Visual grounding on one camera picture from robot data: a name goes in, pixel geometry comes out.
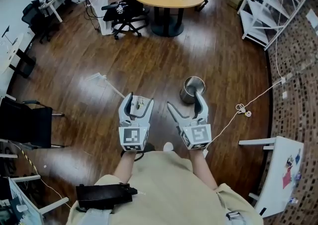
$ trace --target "white shelving unit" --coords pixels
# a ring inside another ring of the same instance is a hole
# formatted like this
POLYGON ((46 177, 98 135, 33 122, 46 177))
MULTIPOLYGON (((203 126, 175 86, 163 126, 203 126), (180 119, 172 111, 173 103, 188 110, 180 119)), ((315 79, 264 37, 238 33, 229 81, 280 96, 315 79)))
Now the white shelving unit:
POLYGON ((279 0, 262 0, 263 3, 259 3, 255 0, 244 0, 238 10, 244 30, 242 39, 251 39, 262 45, 264 50, 267 50, 295 17, 306 0, 291 1, 293 3, 294 10, 289 14, 283 7, 283 2, 279 0), (248 4, 252 14, 244 10, 246 4, 248 4), (285 19, 283 20, 283 18, 280 17, 280 23, 277 23, 268 8, 269 6, 278 11, 281 16, 285 16, 285 19), (275 36, 271 40, 268 40, 265 29, 273 29, 276 31, 275 36))

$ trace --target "person's arm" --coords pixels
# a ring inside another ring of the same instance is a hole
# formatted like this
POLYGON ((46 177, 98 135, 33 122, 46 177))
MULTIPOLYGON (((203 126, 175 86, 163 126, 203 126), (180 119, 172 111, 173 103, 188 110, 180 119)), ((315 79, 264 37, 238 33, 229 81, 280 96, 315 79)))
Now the person's arm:
POLYGON ((215 190, 218 185, 207 165, 202 149, 190 150, 189 153, 193 174, 195 174, 210 189, 215 190))
POLYGON ((131 177, 134 161, 136 157, 135 151, 126 151, 121 157, 120 162, 115 169, 114 176, 119 178, 122 183, 128 183, 131 177))

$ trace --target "white pants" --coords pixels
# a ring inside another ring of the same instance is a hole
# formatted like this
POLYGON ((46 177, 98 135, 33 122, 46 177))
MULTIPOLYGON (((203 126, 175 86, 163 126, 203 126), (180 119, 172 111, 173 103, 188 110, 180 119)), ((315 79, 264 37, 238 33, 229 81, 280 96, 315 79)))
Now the white pants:
POLYGON ((103 20, 103 17, 105 16, 105 13, 107 11, 101 9, 103 6, 108 5, 108 0, 89 0, 89 1, 96 12, 96 16, 100 17, 98 18, 98 22, 99 22, 101 34, 102 35, 112 34, 113 28, 111 27, 111 21, 105 22, 103 20))

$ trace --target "beige shirt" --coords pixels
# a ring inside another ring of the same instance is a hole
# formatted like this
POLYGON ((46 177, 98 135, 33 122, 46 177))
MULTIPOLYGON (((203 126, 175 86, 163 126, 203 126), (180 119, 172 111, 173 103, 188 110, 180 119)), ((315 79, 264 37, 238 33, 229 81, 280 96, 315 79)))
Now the beige shirt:
MULTIPOLYGON (((119 182, 105 175, 96 185, 119 182)), ((224 225, 226 208, 241 212, 253 225, 263 224, 254 208, 229 186, 221 184, 211 190, 192 173, 191 162, 173 151, 145 153, 134 163, 129 183, 141 193, 132 202, 115 206, 110 225, 224 225)), ((67 225, 78 224, 84 216, 75 210, 77 206, 76 201, 67 225)))

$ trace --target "black table base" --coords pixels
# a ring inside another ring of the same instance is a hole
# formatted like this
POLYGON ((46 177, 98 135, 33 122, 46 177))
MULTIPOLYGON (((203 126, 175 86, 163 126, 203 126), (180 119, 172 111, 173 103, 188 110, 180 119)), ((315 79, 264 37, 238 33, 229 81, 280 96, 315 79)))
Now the black table base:
POLYGON ((26 62, 26 65, 25 65, 23 71, 19 70, 18 68, 16 68, 15 66, 13 66, 11 64, 9 65, 9 68, 13 69, 17 74, 23 76, 24 78, 28 78, 34 69, 36 58, 35 57, 29 58, 20 49, 16 52, 16 55, 19 56, 21 58, 21 60, 26 62))
POLYGON ((151 30, 158 36, 174 37, 183 32, 182 24, 183 8, 179 9, 177 20, 170 16, 170 9, 164 8, 163 21, 159 18, 159 8, 155 7, 155 21, 151 23, 151 30))

